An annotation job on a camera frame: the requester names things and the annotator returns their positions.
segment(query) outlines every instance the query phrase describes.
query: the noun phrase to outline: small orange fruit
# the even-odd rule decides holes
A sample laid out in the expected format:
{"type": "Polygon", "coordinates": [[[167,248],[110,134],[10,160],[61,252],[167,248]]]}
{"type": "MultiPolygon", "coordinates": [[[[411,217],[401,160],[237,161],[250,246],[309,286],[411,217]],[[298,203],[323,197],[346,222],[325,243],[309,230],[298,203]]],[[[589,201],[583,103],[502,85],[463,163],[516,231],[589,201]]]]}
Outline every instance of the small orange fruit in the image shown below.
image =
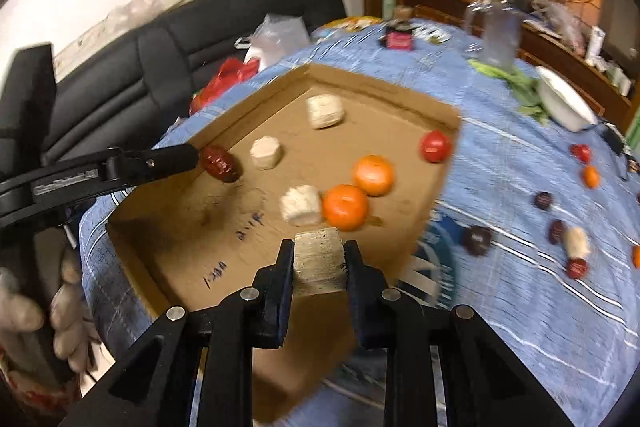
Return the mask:
{"type": "Polygon", "coordinates": [[[369,196],[384,196],[395,179],[394,166],[382,156],[363,156],[353,166],[353,182],[369,196]]]}
{"type": "Polygon", "coordinates": [[[634,266],[636,268],[640,268],[640,247],[638,247],[638,245],[634,246],[632,257],[633,257],[634,266]]]}
{"type": "Polygon", "coordinates": [[[582,170],[582,179],[589,188],[596,188],[600,185],[600,174],[593,165],[587,165],[582,170]]]}
{"type": "Polygon", "coordinates": [[[362,226],[369,212],[369,200],[361,188],[336,185],[322,197],[322,213],[338,230],[348,232],[362,226]]]}

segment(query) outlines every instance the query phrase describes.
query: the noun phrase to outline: black sofa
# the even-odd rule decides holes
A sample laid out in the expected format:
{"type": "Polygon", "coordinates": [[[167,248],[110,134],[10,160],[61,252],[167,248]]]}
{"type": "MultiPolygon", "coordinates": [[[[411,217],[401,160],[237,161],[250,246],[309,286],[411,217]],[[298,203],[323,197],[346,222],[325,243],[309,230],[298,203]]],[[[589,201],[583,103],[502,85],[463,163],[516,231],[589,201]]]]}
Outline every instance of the black sofa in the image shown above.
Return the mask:
{"type": "Polygon", "coordinates": [[[313,31],[345,17],[342,0],[194,0],[108,44],[58,84],[44,161],[153,146],[267,13],[313,31]]]}

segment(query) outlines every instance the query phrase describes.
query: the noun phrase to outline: white glove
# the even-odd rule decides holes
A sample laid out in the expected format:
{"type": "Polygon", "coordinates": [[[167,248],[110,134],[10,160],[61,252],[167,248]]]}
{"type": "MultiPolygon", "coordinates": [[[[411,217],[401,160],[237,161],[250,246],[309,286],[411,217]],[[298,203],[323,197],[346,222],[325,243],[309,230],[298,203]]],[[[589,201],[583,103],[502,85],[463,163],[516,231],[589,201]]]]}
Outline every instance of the white glove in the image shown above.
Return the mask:
{"type": "MultiPolygon", "coordinates": [[[[34,250],[40,281],[46,296],[52,296],[49,316],[55,330],[53,350],[67,360],[75,373],[88,368],[90,337],[97,338],[83,299],[81,267],[77,253],[62,229],[47,229],[34,236],[34,250]]],[[[43,367],[41,357],[30,352],[29,335],[44,323],[44,311],[32,299],[21,295],[10,270],[0,267],[0,371],[16,394],[58,395],[62,388],[43,367]]],[[[70,387],[64,385],[65,395],[70,387]]]]}

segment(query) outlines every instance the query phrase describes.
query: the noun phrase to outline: silver rivet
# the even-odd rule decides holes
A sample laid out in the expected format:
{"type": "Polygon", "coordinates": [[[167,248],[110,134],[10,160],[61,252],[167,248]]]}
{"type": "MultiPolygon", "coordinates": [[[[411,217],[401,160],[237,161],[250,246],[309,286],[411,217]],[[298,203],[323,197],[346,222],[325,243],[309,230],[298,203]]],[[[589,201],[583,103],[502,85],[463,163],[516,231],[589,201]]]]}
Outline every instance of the silver rivet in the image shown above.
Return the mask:
{"type": "Polygon", "coordinates": [[[185,311],[182,306],[174,306],[166,311],[166,317],[170,321],[177,321],[184,317],[185,311]]]}
{"type": "Polygon", "coordinates": [[[382,290],[382,298],[385,301],[397,301],[400,298],[400,292],[395,288],[386,288],[382,290]]]}
{"type": "Polygon", "coordinates": [[[240,296],[245,301],[253,301],[258,298],[260,291],[254,287],[245,288],[240,292],[240,296]]]}
{"type": "Polygon", "coordinates": [[[462,304],[461,306],[456,307],[456,315],[461,319],[469,320],[474,316],[474,309],[471,306],[462,304]]]}

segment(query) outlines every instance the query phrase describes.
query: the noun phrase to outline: glass pitcher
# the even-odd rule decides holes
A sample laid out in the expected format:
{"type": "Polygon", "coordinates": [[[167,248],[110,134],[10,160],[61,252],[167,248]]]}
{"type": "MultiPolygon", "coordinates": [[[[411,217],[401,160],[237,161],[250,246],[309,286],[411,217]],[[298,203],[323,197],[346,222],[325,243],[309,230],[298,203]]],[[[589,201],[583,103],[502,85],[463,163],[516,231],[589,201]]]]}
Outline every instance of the glass pitcher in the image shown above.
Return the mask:
{"type": "Polygon", "coordinates": [[[482,44],[465,45],[463,50],[469,57],[500,68],[513,69],[513,61],[520,47],[520,31],[524,14],[515,9],[509,0],[476,1],[466,7],[463,30],[470,40],[471,26],[477,12],[484,14],[482,44]]]}

